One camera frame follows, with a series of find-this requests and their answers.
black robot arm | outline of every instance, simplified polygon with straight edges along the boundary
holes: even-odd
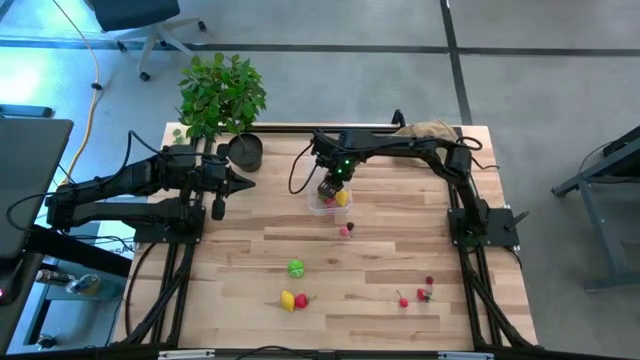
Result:
[[[161,224],[176,230],[187,229],[201,209],[191,206],[193,191],[216,194],[211,217],[224,217],[224,198],[255,183],[237,175],[228,160],[217,155],[202,157],[196,166],[195,149],[173,145],[148,159],[130,164],[116,174],[77,184],[60,186],[45,201],[49,208],[47,222],[68,231],[92,220],[121,220],[133,227]],[[149,196],[159,190],[180,190],[180,196],[156,204],[97,202],[118,195]]]
[[[363,130],[343,132],[338,139],[316,130],[312,143],[311,154],[316,156],[316,165],[327,169],[318,186],[319,194],[333,197],[345,181],[351,180],[356,166],[372,156],[418,158],[457,190],[464,204],[466,229],[475,236],[487,233],[489,207],[478,196],[471,176],[471,150],[479,150],[479,143],[477,148],[472,148],[436,137],[381,136]],[[436,153],[438,148],[447,150],[444,161]]]

chair base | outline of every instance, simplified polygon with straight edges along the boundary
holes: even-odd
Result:
[[[142,48],[142,56],[138,61],[138,74],[145,74],[143,77],[140,75],[140,78],[144,81],[148,81],[150,76],[146,72],[143,71],[143,64],[146,59],[149,57],[151,50],[155,46],[156,42],[164,42],[166,44],[173,45],[176,49],[182,51],[187,54],[189,57],[193,57],[193,51],[189,50],[180,40],[176,39],[172,34],[171,30],[177,29],[183,26],[187,26],[190,24],[198,23],[198,27],[200,31],[206,30],[204,23],[200,21],[200,18],[188,18],[182,19],[174,22],[161,22],[152,25],[148,25],[145,27],[141,27],[139,29],[131,30],[127,33],[118,35],[115,37],[116,41],[120,44],[122,40],[132,40],[138,39],[142,37],[146,37],[147,40],[144,43],[144,47]]]

office chair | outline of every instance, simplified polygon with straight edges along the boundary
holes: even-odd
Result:
[[[200,18],[165,22],[165,20],[180,13],[178,0],[85,0],[85,2],[95,11],[96,19],[98,19],[98,23],[103,30],[113,31],[137,28],[115,37],[120,51],[127,51],[127,48],[121,42],[122,40],[147,37],[142,49],[142,57],[138,62],[138,74],[143,81],[151,79],[149,74],[142,71],[142,64],[149,57],[157,41],[160,41],[162,46],[167,46],[167,43],[169,43],[192,57],[193,52],[173,37],[170,31],[193,23],[198,23],[200,31],[207,29],[204,23],[200,21]]]

clear plastic container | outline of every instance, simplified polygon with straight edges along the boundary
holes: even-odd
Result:
[[[315,156],[307,156],[307,176],[313,170],[313,166],[316,163]],[[327,173],[327,169],[318,167],[313,173],[313,177],[309,180],[309,184],[307,185],[307,197],[309,198],[309,209],[316,216],[323,216],[328,214],[344,214],[349,211],[351,205],[353,205],[353,197],[351,196],[351,188],[348,182],[344,183],[344,190],[349,194],[349,199],[347,200],[347,204],[345,206],[338,206],[335,204],[325,204],[324,201],[318,198],[318,185],[324,179],[324,176]]]

black plant pot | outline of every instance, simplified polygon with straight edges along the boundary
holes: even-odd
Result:
[[[229,160],[244,172],[258,171],[262,166],[262,141],[250,133],[234,136],[229,141]]]

